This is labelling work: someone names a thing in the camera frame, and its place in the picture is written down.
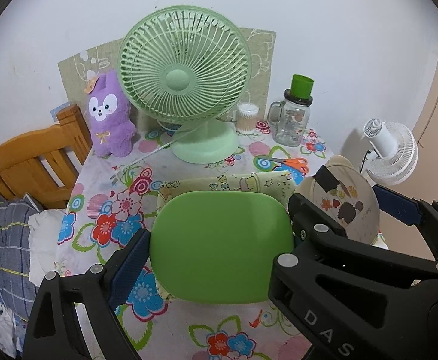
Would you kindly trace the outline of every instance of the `fan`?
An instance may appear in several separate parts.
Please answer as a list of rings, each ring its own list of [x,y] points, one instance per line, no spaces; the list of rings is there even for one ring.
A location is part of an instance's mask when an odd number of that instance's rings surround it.
[[[131,103],[159,122],[181,124],[172,151],[209,164],[238,147],[230,126],[216,118],[241,98],[251,77],[251,54],[240,30],[222,15],[178,5],[137,23],[117,63]]]
[[[367,156],[366,171],[373,181],[395,185],[406,180],[418,163],[413,133],[401,123],[371,119],[364,126],[374,152]]]

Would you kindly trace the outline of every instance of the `blue gripper pad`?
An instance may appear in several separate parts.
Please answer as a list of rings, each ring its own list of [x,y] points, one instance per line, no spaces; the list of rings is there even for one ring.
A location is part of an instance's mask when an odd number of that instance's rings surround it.
[[[388,190],[379,184],[372,187],[378,200],[379,208],[408,226],[419,225],[422,214],[418,204],[400,193]]]
[[[127,254],[110,283],[108,303],[111,310],[115,310],[117,306],[126,303],[137,278],[141,274],[142,268],[149,258],[150,238],[151,233],[148,230],[139,229],[126,248],[115,252],[109,259],[109,262],[113,263],[111,260],[118,252]]]

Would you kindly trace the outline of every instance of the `purple plush toy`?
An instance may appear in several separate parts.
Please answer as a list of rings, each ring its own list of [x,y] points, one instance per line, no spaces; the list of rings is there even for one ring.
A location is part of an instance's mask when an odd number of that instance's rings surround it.
[[[129,119],[131,103],[120,88],[116,71],[99,74],[89,96],[91,137],[96,155],[127,156],[132,151],[135,126]]]

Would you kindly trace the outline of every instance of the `glass jar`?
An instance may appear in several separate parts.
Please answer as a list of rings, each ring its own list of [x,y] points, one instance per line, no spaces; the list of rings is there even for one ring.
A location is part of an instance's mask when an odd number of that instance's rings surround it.
[[[291,95],[290,90],[284,92],[284,100],[271,104],[268,122],[272,126],[276,142],[284,146],[299,146],[306,130],[311,114],[312,96],[300,99]]]

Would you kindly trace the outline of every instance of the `scissors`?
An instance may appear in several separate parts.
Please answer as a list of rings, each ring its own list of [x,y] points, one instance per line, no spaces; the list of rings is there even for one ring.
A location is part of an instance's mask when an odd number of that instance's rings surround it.
[[[268,160],[271,162],[279,162],[280,164],[284,164],[288,167],[296,169],[301,172],[303,175],[309,173],[309,168],[307,167],[307,160],[304,158],[272,158],[267,155],[259,155],[259,159]]]

